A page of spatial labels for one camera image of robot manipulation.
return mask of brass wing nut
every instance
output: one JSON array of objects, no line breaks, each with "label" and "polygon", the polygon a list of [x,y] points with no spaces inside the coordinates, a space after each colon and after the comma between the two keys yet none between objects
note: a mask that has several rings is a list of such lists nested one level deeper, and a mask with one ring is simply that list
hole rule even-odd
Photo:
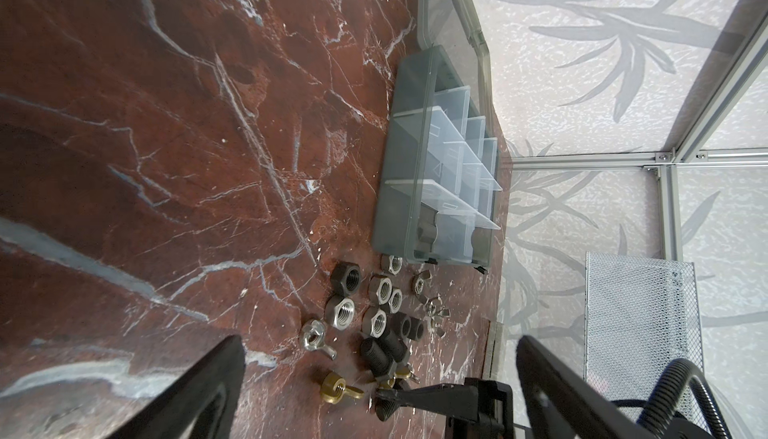
[{"label": "brass wing nut", "polygon": [[329,373],[320,386],[320,396],[325,402],[339,404],[344,396],[350,396],[352,399],[362,399],[366,393],[357,387],[346,385],[346,379],[336,374]]}]

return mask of leaf pattern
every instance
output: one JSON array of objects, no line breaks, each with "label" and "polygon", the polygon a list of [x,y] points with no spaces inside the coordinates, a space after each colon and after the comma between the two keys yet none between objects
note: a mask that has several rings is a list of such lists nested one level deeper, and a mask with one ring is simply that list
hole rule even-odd
[{"label": "leaf pattern", "polygon": [[624,225],[619,224],[619,255],[627,255],[627,233],[624,232]]},{"label": "leaf pattern", "polygon": [[[514,143],[507,141],[507,145],[513,156],[521,156],[519,148]],[[545,156],[552,148],[552,144],[548,144],[541,150],[535,150],[529,142],[527,142],[525,146],[528,149],[529,156]],[[544,308],[548,307],[548,303],[542,300],[543,296],[568,297],[583,294],[584,286],[577,286],[563,291],[538,291],[531,272],[525,269],[523,264],[519,261],[515,250],[516,248],[520,248],[542,253],[584,276],[584,263],[580,259],[575,259],[566,252],[549,245],[527,241],[522,239],[520,235],[541,223],[555,211],[577,217],[581,221],[589,224],[590,227],[597,228],[598,225],[592,219],[566,204],[568,199],[581,192],[584,187],[588,186],[592,180],[597,177],[597,175],[599,175],[599,172],[596,171],[563,171],[558,173],[524,171],[515,173],[512,176],[513,191],[525,192],[526,194],[542,198],[540,204],[527,206],[518,204],[520,198],[512,198],[510,200],[510,216],[526,216],[534,214],[514,227],[508,226],[505,239],[506,253],[504,254],[503,275],[504,278],[506,278],[506,286],[503,296],[506,299],[499,304],[498,316],[499,321],[505,325],[519,327],[521,334],[534,334],[539,338],[570,337],[575,341],[581,340],[583,342],[584,340],[583,316],[581,317],[581,326],[578,326],[578,321],[575,321],[574,324],[576,326],[571,325],[569,328],[544,326],[544,328],[532,329],[530,327],[532,317],[539,310],[539,306]],[[555,194],[552,194],[551,191],[545,189],[574,180],[576,180],[576,182],[571,184],[565,192],[559,196],[556,196]],[[514,310],[512,310],[511,306],[512,298],[522,301],[521,305],[515,305]]]},{"label": "leaf pattern", "polygon": [[704,224],[704,221],[706,221],[706,217],[710,214],[710,211],[715,204],[717,196],[720,195],[720,192],[721,191],[717,191],[715,194],[710,195],[704,201],[702,201],[701,204],[696,207],[694,213],[691,214],[686,222],[683,223],[683,225],[680,227],[680,234],[682,235],[680,242],[682,242],[683,245],[686,245],[688,242],[690,242],[696,233],[699,232],[699,229]]},{"label": "leaf pattern", "polygon": [[[567,328],[556,325],[546,325],[532,329],[528,332],[538,339],[571,338],[579,345],[584,345],[584,315],[578,316]],[[513,339],[522,338],[522,335],[512,335]]]},{"label": "leaf pattern", "polygon": [[728,315],[719,318],[708,315],[701,316],[701,327],[704,328],[726,328],[735,325],[754,324],[755,322],[768,322],[768,311]]},{"label": "leaf pattern", "polygon": [[677,74],[672,58],[655,41],[686,44],[698,48],[711,48],[725,54],[734,54],[744,42],[744,36],[722,32],[718,28],[670,14],[670,6],[677,0],[657,0],[649,7],[599,7],[599,0],[499,0],[526,6],[554,7],[571,12],[594,22],[579,26],[530,26],[536,34],[564,41],[609,41],[600,48],[557,66],[571,68],[600,57],[616,44],[620,54],[616,64],[604,79],[581,97],[570,100],[562,107],[571,107],[589,101],[621,81],[616,95],[613,119],[616,123],[627,113],[643,87],[647,58],[667,74]]}]

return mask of aluminum frame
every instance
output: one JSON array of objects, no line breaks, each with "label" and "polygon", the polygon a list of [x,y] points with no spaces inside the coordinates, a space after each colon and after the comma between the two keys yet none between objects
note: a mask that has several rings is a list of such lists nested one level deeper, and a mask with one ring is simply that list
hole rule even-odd
[{"label": "aluminum frame", "polygon": [[759,167],[768,166],[768,147],[754,149],[703,150],[685,167]]},{"label": "aluminum frame", "polygon": [[661,243],[664,247],[664,259],[667,261],[683,260],[683,234],[680,221],[680,195],[677,187],[677,166],[660,166],[659,206],[661,209]]},{"label": "aluminum frame", "polygon": [[670,164],[672,153],[579,154],[574,156],[514,157],[512,168],[536,170],[618,170]]},{"label": "aluminum frame", "polygon": [[723,83],[675,148],[672,162],[691,163],[698,159],[706,141],[768,64],[768,13],[736,57]]}]

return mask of black threaded fitting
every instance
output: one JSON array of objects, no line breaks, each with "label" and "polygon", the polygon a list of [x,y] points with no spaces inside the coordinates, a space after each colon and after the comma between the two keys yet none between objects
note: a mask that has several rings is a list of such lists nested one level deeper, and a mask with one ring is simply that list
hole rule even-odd
[{"label": "black threaded fitting", "polygon": [[408,332],[408,339],[412,341],[421,341],[426,328],[424,326],[424,321],[413,316],[409,317],[411,318],[411,330]]},{"label": "black threaded fitting", "polygon": [[386,375],[391,367],[392,358],[376,344],[374,338],[367,338],[362,341],[360,355],[368,363],[374,376]]},{"label": "black threaded fitting", "polygon": [[411,358],[406,343],[403,342],[398,334],[389,327],[389,324],[384,329],[384,333],[381,337],[376,339],[376,342],[378,342],[381,349],[389,354],[399,365],[408,362],[408,359]]},{"label": "black threaded fitting", "polygon": [[[395,386],[393,389],[400,389],[401,391],[410,391],[411,387],[408,385],[407,382],[403,381],[402,379],[398,379],[395,381]],[[379,418],[381,422],[386,421],[389,419],[393,414],[395,414],[395,411],[398,409],[397,403],[394,401],[390,401],[388,399],[381,399],[380,397],[376,398],[376,416]]]},{"label": "black threaded fitting", "polygon": [[397,408],[400,407],[397,404],[395,404],[392,401],[388,401],[387,399],[376,399],[376,416],[379,418],[381,422],[386,421],[389,419],[393,414],[395,414],[395,411],[397,411]]},{"label": "black threaded fitting", "polygon": [[411,316],[405,312],[396,312],[392,315],[392,318],[387,322],[392,327],[392,330],[397,332],[398,335],[405,339],[411,332]]}]

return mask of red marble surface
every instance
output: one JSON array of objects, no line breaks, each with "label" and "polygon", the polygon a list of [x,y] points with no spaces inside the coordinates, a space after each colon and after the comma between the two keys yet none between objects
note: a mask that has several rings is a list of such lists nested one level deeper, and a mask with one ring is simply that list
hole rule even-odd
[{"label": "red marble surface", "polygon": [[[298,343],[337,261],[360,264],[363,290],[376,271],[377,176],[396,65],[418,50],[416,0],[0,5],[0,435],[102,437],[238,334],[233,437],[442,436],[436,415],[381,423],[368,396],[321,402],[330,370],[374,387],[356,352],[363,291],[352,326],[330,333],[336,361]],[[423,385],[481,373],[495,239],[486,276],[434,269],[428,291],[453,318],[413,347]],[[403,309],[423,314],[412,295]]]}]

